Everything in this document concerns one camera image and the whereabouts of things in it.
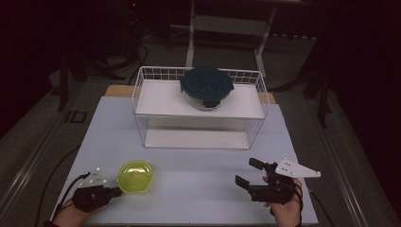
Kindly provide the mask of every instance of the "white metal frame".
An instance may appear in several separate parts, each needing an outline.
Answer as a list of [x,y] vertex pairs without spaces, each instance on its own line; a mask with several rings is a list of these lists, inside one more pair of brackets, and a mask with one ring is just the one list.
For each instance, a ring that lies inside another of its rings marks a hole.
[[189,45],[186,53],[186,67],[192,67],[195,54],[194,36],[195,30],[208,30],[216,32],[226,32],[243,35],[260,36],[260,45],[254,50],[257,70],[266,76],[265,67],[263,65],[262,53],[265,48],[266,41],[269,37],[269,32],[276,8],[270,11],[270,17],[267,22],[244,20],[236,18],[222,18],[215,16],[197,15],[195,13],[195,0],[191,3],[191,18],[189,25]]

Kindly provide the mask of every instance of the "white table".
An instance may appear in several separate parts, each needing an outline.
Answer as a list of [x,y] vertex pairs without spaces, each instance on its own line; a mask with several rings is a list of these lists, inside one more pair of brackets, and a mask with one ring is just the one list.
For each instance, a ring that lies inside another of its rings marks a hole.
[[[249,150],[144,148],[136,129],[128,97],[101,98],[77,158],[61,192],[77,176],[98,167],[117,186],[120,167],[145,160],[153,168],[148,192],[123,194],[87,220],[88,224],[121,225],[257,225],[274,223],[263,203],[251,201],[246,190],[235,185],[235,175],[252,184],[263,184],[263,171],[248,165],[250,158],[297,162],[288,130],[276,104]],[[317,223],[304,184],[303,224]]]

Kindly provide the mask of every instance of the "dark background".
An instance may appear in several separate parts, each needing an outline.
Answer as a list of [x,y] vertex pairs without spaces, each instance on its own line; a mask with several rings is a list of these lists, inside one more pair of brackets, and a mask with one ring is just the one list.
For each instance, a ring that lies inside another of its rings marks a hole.
[[[401,161],[401,8],[395,0],[354,3],[350,13],[340,14],[324,28],[307,62],[311,69],[322,61],[333,65],[330,88],[337,93],[378,180],[400,216],[401,183],[397,182],[397,172]],[[115,29],[113,25],[127,22],[124,7],[108,6],[106,9],[115,11],[96,20],[91,15],[101,9],[93,12],[94,8],[83,1],[8,0],[3,4],[0,138],[52,89],[48,75],[60,67],[66,41],[74,41],[93,58],[121,50],[126,25],[114,30],[112,37],[106,34],[111,27]],[[162,29],[169,23],[188,24],[189,1],[142,1],[137,7],[142,7],[142,20]]]

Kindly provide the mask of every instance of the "black cable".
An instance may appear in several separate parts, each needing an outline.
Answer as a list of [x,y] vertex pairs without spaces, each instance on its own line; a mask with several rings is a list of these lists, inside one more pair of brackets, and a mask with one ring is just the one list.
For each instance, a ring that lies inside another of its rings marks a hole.
[[148,58],[148,49],[147,49],[143,44],[140,44],[140,46],[142,46],[142,47],[145,49],[145,57],[144,57],[144,59],[141,61],[141,57],[139,57],[139,53],[138,53],[139,66],[138,66],[138,67],[135,69],[135,71],[132,73],[132,75],[131,75],[131,77],[130,77],[130,80],[128,81],[128,85],[131,85],[132,79],[135,78],[136,73],[138,72],[138,70],[139,70],[142,66],[144,66],[145,61],[146,61],[147,58]]
[[309,190],[309,194],[313,196],[313,198],[315,198],[315,200],[318,202],[318,204],[320,205],[320,207],[322,208],[322,210],[324,211],[324,213],[327,216],[328,221],[330,222],[330,225],[332,227],[334,227],[333,221],[331,220],[330,216],[328,215],[326,209],[324,208],[322,202],[318,199],[318,197],[316,196],[316,194],[313,192],[313,190],[311,188],[308,188]]
[[44,194],[47,190],[47,187],[50,183],[50,180],[52,179],[54,173],[56,172],[56,170],[59,168],[59,166],[61,165],[62,162],[64,162],[64,160],[70,156],[72,153],[74,153],[77,149],[80,148],[80,145],[77,146],[76,148],[73,148],[71,151],[69,151],[56,165],[56,167],[53,169],[53,171],[50,173],[49,178],[47,179],[46,185],[44,187],[44,190],[42,191],[42,195],[41,195],[41,199],[39,201],[39,205],[38,205],[38,212],[36,213],[36,220],[35,220],[35,227],[38,226],[39,224],[39,217],[41,215],[41,209],[42,209],[42,204],[44,203]]

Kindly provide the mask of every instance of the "bowl lid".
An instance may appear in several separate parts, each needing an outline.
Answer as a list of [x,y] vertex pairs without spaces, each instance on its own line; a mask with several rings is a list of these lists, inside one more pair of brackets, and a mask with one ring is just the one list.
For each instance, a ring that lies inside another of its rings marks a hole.
[[195,67],[180,82],[182,90],[201,101],[222,100],[234,90],[227,73],[213,67]]
[[132,161],[121,167],[118,186],[125,193],[146,192],[153,178],[150,165],[145,161]]

